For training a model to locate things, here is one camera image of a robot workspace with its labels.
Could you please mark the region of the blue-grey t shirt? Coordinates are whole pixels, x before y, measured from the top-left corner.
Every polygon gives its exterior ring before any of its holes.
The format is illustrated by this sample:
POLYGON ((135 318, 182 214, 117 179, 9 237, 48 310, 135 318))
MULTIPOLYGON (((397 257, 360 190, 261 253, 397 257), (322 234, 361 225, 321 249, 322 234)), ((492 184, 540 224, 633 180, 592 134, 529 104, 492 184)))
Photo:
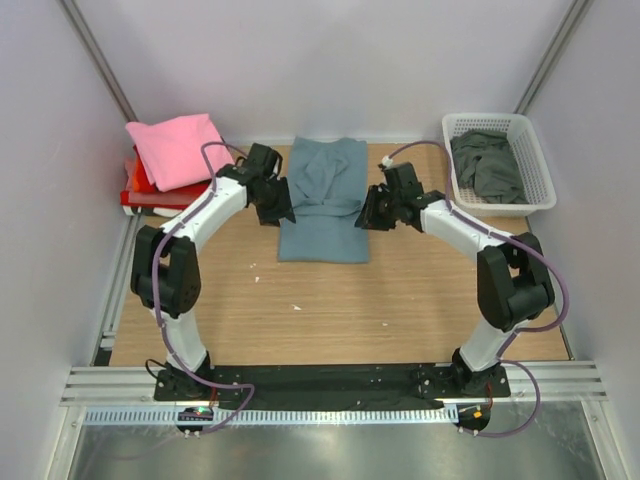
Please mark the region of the blue-grey t shirt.
POLYGON ((355 226, 368 179, 367 143, 294 140, 287 180, 295 221, 281 224, 278 260, 363 264, 368 233, 355 226))

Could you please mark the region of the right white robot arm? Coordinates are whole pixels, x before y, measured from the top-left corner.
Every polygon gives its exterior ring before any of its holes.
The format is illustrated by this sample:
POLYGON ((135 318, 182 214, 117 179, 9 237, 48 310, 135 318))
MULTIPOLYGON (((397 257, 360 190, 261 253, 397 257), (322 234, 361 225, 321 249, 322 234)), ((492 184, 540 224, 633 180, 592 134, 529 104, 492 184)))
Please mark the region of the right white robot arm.
POLYGON ((402 222, 475 262, 481 320, 454 351, 450 381, 459 394, 480 396, 495 377, 508 340, 555 302, 540 243, 530 233, 514 236, 493 230, 454 206, 444 193, 426 192, 408 162, 386 159, 379 169, 385 181, 369 187, 356 227, 388 231, 402 222))

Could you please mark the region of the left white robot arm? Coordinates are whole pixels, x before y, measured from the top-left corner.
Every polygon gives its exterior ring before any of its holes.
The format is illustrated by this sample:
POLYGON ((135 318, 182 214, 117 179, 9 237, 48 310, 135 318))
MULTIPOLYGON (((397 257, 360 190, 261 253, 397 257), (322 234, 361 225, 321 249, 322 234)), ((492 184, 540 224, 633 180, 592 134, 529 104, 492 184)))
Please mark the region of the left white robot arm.
POLYGON ((215 383, 210 354, 200 338, 195 305, 201 293, 198 255, 234 215, 249 206, 263 226, 293 221, 283 158, 253 144, 238 162, 212 170, 211 184, 183 212, 160 227, 144 226, 135 238, 130 286, 155 317, 167 360, 155 373, 160 401, 203 400, 215 383))

